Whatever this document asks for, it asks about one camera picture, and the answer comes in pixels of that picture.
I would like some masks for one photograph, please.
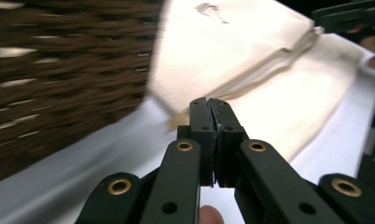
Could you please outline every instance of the white table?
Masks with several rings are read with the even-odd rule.
[[[375,72],[362,71],[324,129],[291,165],[313,183],[329,173],[356,175],[375,108]],[[150,96],[137,111],[0,182],[0,224],[74,223],[96,185],[116,172],[143,176],[176,138],[169,115]],[[201,188],[201,204],[226,223],[243,223],[233,189]]]

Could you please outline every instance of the basket weave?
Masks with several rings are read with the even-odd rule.
[[[123,118],[143,100],[161,1],[0,8],[0,179]]]

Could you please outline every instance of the brown object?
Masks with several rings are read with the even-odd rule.
[[[143,100],[161,1],[14,1],[0,8],[0,180]]]

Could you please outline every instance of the cream fabric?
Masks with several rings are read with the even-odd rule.
[[[153,57],[149,90],[172,113],[229,100],[251,138],[290,160],[354,81],[360,51],[272,0],[170,0]]]

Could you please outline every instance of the black object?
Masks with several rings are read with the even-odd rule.
[[[375,0],[321,8],[312,12],[312,19],[316,26],[325,28],[325,33],[338,33],[359,43],[362,38],[375,35]],[[356,28],[361,31],[346,33]]]
[[[340,174],[308,183],[269,143],[249,139],[228,103],[200,98],[161,167],[104,179],[76,224],[197,223],[199,187],[216,181],[235,188],[245,223],[375,223],[375,191]]]

